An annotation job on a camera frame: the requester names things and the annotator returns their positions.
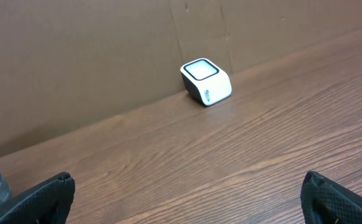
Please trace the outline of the white barcode scanner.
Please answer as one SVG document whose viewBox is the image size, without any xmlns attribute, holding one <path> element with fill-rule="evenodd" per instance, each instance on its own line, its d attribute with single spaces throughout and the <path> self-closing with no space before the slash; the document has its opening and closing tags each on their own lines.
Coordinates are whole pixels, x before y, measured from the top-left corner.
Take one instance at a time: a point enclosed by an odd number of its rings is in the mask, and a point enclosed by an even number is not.
<svg viewBox="0 0 362 224">
<path fill-rule="evenodd" d="M 207 58 L 198 58 L 180 68 L 189 95 L 204 106 L 216 104 L 232 94 L 228 74 Z"/>
</svg>

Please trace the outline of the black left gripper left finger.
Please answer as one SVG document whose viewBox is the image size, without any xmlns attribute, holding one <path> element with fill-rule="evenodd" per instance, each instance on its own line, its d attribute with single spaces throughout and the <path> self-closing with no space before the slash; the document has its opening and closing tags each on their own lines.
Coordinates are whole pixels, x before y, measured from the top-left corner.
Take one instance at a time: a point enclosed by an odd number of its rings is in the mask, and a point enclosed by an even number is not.
<svg viewBox="0 0 362 224">
<path fill-rule="evenodd" d="M 61 172 L 0 204 L 0 223 L 64 224 L 74 194 L 75 180 Z"/>
</svg>

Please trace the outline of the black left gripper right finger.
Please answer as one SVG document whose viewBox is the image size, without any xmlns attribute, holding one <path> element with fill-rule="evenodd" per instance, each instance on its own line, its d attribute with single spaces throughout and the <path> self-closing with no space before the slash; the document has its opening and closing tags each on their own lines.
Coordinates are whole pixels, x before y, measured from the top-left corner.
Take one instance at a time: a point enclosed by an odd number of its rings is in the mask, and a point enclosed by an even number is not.
<svg viewBox="0 0 362 224">
<path fill-rule="evenodd" d="M 317 172 L 307 172 L 300 200 L 306 224 L 362 223 L 362 197 Z"/>
</svg>

